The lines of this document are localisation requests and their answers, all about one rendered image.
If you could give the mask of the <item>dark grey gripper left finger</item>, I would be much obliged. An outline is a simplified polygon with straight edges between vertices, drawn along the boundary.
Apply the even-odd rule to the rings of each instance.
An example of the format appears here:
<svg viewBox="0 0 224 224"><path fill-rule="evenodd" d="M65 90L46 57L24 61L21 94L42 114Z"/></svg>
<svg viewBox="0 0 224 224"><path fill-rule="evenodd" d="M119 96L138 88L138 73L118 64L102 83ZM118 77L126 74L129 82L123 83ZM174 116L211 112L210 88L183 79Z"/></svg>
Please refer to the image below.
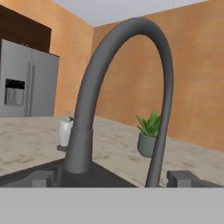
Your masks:
<svg viewBox="0 0 224 224"><path fill-rule="evenodd" d="M35 171L25 178L4 184L2 187L52 187L55 184L55 171Z"/></svg>

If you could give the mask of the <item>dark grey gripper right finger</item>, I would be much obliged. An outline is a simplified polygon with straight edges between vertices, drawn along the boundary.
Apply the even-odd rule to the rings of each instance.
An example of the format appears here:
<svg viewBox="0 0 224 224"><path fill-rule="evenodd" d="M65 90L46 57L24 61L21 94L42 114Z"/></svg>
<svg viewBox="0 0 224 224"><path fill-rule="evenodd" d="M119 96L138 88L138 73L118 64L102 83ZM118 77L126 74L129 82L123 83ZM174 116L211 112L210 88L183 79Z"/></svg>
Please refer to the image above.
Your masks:
<svg viewBox="0 0 224 224"><path fill-rule="evenodd" d="M190 171L168 171L167 187L220 187L213 182L198 178Z"/></svg>

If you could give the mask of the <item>dark sink basin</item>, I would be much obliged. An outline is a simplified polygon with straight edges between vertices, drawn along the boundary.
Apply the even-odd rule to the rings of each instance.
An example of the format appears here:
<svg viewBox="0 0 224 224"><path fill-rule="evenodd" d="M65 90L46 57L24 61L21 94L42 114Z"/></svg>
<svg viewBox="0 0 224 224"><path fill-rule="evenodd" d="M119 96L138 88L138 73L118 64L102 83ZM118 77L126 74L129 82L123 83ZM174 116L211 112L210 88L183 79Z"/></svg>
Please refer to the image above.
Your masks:
<svg viewBox="0 0 224 224"><path fill-rule="evenodd" d="M64 159L29 167L21 171L0 176L0 187L27 177L35 171L56 172L56 184L52 187L134 187L127 180L115 175L113 172L93 162L90 170L84 174L71 174L62 169Z"/></svg>

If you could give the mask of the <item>white soap dispenser bottle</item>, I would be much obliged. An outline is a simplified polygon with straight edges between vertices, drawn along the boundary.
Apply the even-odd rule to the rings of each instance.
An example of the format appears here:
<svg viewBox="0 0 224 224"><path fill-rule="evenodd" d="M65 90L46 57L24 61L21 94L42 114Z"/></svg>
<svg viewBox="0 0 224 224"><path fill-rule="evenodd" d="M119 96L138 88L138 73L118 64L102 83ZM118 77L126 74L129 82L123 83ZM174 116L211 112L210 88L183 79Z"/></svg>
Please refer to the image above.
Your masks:
<svg viewBox="0 0 224 224"><path fill-rule="evenodd" d="M71 128L73 126L74 119L70 116L70 112L66 112L66 117L63 118L59 122L59 127L58 127L58 141L59 145L62 147L67 147L69 138L71 135Z"/></svg>

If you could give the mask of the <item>green plant in grey pot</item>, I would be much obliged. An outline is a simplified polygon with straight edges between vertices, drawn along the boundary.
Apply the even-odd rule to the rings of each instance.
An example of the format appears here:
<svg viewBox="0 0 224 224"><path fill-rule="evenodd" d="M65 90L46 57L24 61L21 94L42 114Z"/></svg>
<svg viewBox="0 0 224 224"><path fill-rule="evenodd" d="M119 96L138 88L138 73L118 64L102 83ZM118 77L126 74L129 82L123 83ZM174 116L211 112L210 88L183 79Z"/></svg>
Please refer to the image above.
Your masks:
<svg viewBox="0 0 224 224"><path fill-rule="evenodd" d="M158 115L156 110L150 113L148 119L136 117L140 125L140 133L137 141L137 150L145 158L151 158L156 138L158 136L158 129L161 122L161 115Z"/></svg>

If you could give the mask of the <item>silver fridge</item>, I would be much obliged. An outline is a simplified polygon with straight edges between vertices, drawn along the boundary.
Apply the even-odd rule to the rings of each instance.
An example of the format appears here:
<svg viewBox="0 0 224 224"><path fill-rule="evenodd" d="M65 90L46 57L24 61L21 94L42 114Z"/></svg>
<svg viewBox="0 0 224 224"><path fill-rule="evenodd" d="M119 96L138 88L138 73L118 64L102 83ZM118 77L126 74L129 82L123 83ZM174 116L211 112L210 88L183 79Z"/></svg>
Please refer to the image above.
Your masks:
<svg viewBox="0 0 224 224"><path fill-rule="evenodd" d="M1 43L0 117L53 116L60 57Z"/></svg>

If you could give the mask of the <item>dark grey curved tap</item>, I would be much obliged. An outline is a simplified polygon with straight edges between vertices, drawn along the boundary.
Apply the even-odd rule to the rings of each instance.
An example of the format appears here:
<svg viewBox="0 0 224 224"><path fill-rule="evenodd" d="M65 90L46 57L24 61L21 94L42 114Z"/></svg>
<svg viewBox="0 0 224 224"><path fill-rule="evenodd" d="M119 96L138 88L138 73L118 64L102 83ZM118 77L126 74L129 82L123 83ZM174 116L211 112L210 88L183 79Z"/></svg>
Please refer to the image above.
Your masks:
<svg viewBox="0 0 224 224"><path fill-rule="evenodd" d="M164 74L161 123L145 182L147 187L157 187L162 170L166 133L172 110L173 64L171 49L163 31L153 21L143 17L134 17L121 22L106 35L94 51L81 81L64 169L72 174L81 174L89 170L93 153L95 107L105 73L121 46L136 35L144 35L155 44Z"/></svg>

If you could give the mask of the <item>dark brown wall cupboard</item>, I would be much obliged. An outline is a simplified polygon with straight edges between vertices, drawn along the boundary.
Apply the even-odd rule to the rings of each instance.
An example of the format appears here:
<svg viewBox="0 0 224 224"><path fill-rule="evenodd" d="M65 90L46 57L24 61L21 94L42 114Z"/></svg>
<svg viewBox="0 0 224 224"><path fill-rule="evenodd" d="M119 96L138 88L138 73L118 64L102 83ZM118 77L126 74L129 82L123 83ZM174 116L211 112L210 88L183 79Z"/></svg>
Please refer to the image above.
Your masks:
<svg viewBox="0 0 224 224"><path fill-rule="evenodd" d="M0 4L0 41L6 39L48 53L52 29Z"/></svg>

